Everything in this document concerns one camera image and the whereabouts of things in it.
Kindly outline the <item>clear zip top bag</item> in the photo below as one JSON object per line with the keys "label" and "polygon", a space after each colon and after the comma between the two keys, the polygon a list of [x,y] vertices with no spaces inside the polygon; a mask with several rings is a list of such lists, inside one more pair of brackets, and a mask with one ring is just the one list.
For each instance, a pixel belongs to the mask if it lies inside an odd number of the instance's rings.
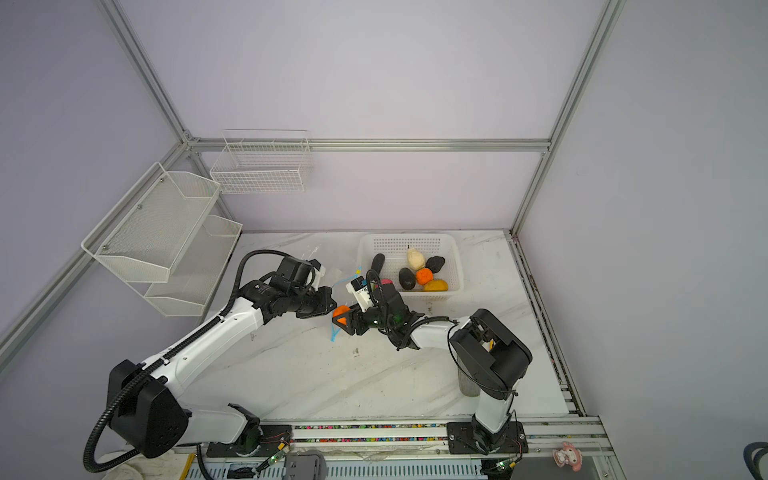
{"label": "clear zip top bag", "polygon": [[[310,257],[314,258],[314,254],[317,253],[318,249],[319,246],[316,246],[311,251],[307,250],[302,253],[299,258],[310,260]],[[362,266],[355,265],[354,267],[350,267],[350,265],[347,264],[337,265],[335,263],[322,263],[322,268],[325,269],[325,273],[322,275],[321,286],[330,286],[332,289],[332,297],[337,303],[344,305],[344,302],[348,300],[347,297],[351,294],[343,293],[343,289],[346,288],[345,285],[347,283],[362,274]],[[340,332],[340,327],[331,324],[330,341],[335,342],[336,337]]]}

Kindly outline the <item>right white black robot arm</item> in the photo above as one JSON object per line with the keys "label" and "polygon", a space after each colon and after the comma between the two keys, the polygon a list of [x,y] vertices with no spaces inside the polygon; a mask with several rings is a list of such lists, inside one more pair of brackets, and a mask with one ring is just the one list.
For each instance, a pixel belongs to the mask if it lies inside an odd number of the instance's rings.
{"label": "right white black robot arm", "polygon": [[519,438],[512,404],[533,354],[492,312],[480,308],[460,319],[429,316],[411,310],[391,284],[371,294],[359,291],[356,298],[356,304],[334,310],[338,328],[350,336],[377,330],[398,351],[444,349],[460,378],[477,387],[478,404],[467,427],[472,450],[496,453],[507,440]]}

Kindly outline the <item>dark purple toy eggplant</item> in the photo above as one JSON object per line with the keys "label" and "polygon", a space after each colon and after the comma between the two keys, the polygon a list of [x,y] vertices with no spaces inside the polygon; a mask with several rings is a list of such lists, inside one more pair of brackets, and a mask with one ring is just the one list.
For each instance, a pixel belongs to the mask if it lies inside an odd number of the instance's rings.
{"label": "dark purple toy eggplant", "polygon": [[377,253],[374,255],[370,269],[374,271],[378,276],[381,275],[382,269],[386,261],[386,256],[383,253]]}

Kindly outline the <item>white plastic basket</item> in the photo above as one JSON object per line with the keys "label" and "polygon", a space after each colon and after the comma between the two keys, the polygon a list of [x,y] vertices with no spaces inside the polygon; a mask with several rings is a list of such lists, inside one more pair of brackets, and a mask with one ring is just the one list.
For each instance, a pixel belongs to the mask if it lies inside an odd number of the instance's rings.
{"label": "white plastic basket", "polygon": [[443,301],[464,290],[459,249],[448,234],[368,234],[359,241],[357,263],[377,269],[409,300]]}

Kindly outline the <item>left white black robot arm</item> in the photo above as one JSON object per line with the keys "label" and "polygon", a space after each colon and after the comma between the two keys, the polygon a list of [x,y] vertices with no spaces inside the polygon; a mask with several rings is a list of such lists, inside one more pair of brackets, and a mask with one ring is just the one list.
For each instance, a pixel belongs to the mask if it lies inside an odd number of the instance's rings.
{"label": "left white black robot arm", "polygon": [[232,400],[197,405],[186,391],[231,347],[254,337],[271,320],[285,313],[324,316],[336,306],[329,286],[281,291],[263,281],[249,282],[218,315],[167,350],[112,369],[107,403],[113,411],[107,427],[147,458],[199,443],[256,449],[263,434],[256,414]]}

